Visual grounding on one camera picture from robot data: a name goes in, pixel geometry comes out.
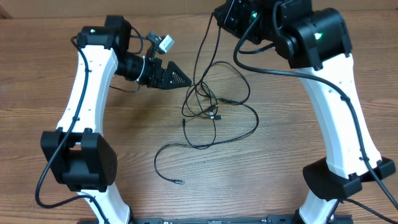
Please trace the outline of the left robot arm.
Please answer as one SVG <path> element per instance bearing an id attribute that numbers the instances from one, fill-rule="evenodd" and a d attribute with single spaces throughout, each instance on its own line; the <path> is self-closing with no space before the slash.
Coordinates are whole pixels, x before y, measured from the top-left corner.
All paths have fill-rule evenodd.
<path id="1" fill-rule="evenodd" d="M 169 35 L 147 34 L 145 55 L 129 51 L 137 30 L 123 16 L 108 16 L 103 26 L 85 26 L 71 42 L 78 68 L 70 98 L 54 131 L 42 133 L 40 146 L 51 172 L 76 198 L 88 202 L 97 223 L 133 223 L 115 179 L 118 159 L 103 136 L 103 117 L 114 75 L 149 88 L 171 90 L 191 85 L 174 63 L 162 67 L 160 55 L 174 44 Z"/>

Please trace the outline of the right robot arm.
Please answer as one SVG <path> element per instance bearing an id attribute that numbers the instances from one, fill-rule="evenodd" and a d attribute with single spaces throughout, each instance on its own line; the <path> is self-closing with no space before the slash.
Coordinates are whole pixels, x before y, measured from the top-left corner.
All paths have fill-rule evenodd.
<path id="1" fill-rule="evenodd" d="M 365 182 L 382 184 L 394 174 L 394 161 L 383 157 L 371 139 L 354 82 L 354 60 L 343 16 L 331 7 L 313 10 L 310 1 L 226 1 L 213 11 L 220 28 L 239 45 L 267 40 L 286 59 L 313 105 L 326 156 L 303 168 L 309 188 L 304 204 L 287 223 L 351 223 L 338 216 Z"/>

